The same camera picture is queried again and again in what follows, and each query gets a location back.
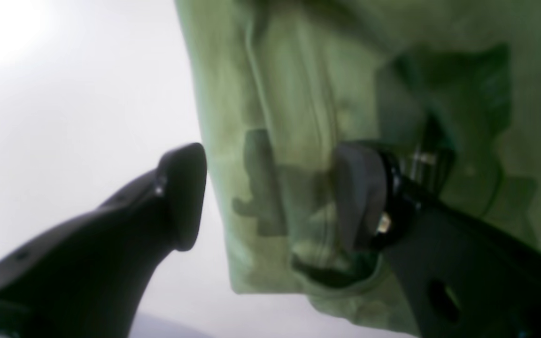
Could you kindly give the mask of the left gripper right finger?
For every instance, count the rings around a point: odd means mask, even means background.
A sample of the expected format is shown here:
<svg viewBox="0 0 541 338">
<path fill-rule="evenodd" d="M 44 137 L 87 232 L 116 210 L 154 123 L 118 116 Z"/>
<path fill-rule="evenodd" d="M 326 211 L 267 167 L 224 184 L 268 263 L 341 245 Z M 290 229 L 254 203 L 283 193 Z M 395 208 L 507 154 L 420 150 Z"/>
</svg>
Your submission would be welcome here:
<svg viewBox="0 0 541 338">
<path fill-rule="evenodd" d="M 444 205 L 402 176 L 391 154 L 334 150 L 343 245 L 376 252 L 423 338 L 541 338 L 541 253 Z"/>
</svg>

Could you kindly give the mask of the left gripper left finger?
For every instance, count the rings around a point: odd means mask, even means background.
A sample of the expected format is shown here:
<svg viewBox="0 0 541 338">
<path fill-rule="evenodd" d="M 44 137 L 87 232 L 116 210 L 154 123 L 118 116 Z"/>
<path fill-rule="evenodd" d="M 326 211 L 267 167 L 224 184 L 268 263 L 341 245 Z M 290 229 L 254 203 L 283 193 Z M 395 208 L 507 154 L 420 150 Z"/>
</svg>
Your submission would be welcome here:
<svg viewBox="0 0 541 338">
<path fill-rule="evenodd" d="M 159 263 L 197 240 L 206 179 L 202 144 L 175 148 L 96 209 L 1 259 L 0 335 L 129 336 Z"/>
</svg>

